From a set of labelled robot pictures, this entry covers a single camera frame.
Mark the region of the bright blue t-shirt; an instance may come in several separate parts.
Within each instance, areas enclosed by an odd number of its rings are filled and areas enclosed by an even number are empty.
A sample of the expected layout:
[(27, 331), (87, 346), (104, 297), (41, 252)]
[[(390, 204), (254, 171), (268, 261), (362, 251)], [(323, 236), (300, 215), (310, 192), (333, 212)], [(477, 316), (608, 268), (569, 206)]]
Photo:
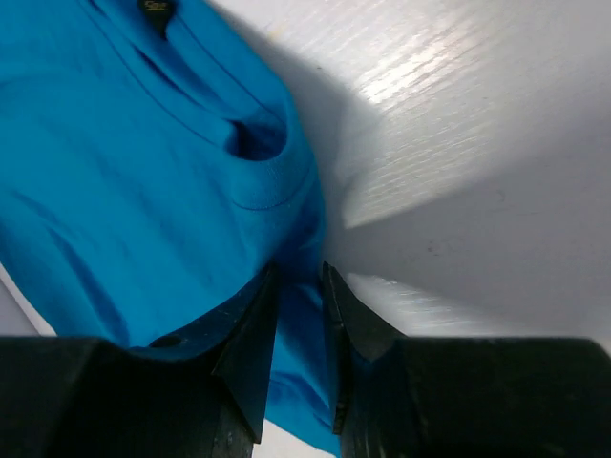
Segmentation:
[(325, 205), (284, 83), (201, 1), (1, 5), (1, 271), (55, 334), (144, 346), (282, 274), (265, 416), (340, 450)]

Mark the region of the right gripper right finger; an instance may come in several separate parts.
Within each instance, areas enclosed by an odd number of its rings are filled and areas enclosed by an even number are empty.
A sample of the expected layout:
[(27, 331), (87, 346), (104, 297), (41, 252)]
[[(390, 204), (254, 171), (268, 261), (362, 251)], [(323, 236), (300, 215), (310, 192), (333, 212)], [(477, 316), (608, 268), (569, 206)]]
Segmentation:
[(322, 273), (345, 457), (606, 457), (610, 358), (578, 338), (413, 337)]

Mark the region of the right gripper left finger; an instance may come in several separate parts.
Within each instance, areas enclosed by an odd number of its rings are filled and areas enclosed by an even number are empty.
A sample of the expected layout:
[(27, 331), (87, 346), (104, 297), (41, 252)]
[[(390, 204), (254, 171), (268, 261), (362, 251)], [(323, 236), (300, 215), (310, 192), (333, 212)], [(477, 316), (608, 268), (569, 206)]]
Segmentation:
[(268, 265), (235, 296), (146, 347), (99, 338), (1, 341), (5, 457), (248, 457), (278, 316)]

